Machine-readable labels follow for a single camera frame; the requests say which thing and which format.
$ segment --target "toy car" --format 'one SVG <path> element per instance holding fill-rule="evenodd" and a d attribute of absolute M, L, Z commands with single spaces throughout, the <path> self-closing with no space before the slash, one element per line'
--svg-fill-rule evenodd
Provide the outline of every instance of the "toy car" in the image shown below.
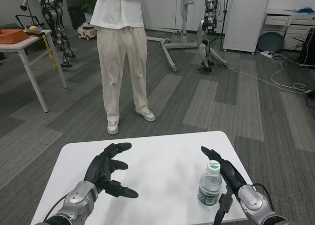
<path fill-rule="evenodd" d="M 97 30 L 90 25 L 89 23 L 85 22 L 78 28 L 78 36 L 79 38 L 85 38 L 87 40 L 95 37 L 97 35 Z"/>

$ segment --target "bottle cap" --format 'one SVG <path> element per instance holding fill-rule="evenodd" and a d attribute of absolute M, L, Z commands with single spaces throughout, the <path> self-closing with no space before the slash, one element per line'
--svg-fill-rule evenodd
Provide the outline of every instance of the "bottle cap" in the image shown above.
<path fill-rule="evenodd" d="M 207 172 L 218 175 L 220 173 L 220 168 L 221 166 L 218 161 L 210 160 L 207 165 Z"/>

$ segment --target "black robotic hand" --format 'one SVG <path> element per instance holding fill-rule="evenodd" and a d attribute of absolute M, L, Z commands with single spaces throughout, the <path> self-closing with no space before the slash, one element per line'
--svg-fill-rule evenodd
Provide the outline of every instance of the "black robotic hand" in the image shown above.
<path fill-rule="evenodd" d="M 225 180 L 226 184 L 232 189 L 233 193 L 237 196 L 238 190 L 246 185 L 244 178 L 239 171 L 231 164 L 230 161 L 224 160 L 214 150 L 209 150 L 206 147 L 201 146 L 201 151 L 210 159 L 216 160 L 220 163 L 221 169 L 220 174 Z"/>
<path fill-rule="evenodd" d="M 126 170 L 128 164 L 113 160 L 112 158 L 123 151 L 129 150 L 131 143 L 111 144 L 104 151 L 96 156 L 91 162 L 84 181 L 92 182 L 98 193 L 105 190 L 107 194 L 115 197 L 124 196 L 128 198 L 137 198 L 139 195 L 132 189 L 122 187 L 120 182 L 111 180 L 111 173 L 115 170 Z"/>

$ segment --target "power strip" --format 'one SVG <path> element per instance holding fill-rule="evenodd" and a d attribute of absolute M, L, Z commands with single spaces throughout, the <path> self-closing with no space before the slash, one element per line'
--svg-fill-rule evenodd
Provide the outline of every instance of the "power strip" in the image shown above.
<path fill-rule="evenodd" d="M 273 57 L 273 53 L 269 52 L 269 51 L 264 51 L 264 52 L 260 52 L 261 55 L 266 56 L 268 58 L 272 58 Z"/>

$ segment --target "beige pants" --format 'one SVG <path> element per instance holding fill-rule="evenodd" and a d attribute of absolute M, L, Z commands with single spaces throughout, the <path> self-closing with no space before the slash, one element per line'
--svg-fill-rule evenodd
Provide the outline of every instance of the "beige pants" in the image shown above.
<path fill-rule="evenodd" d="M 119 95 L 124 66 L 129 66 L 136 112 L 147 112 L 147 36 L 144 28 L 98 28 L 97 48 L 107 120 L 119 121 Z"/>

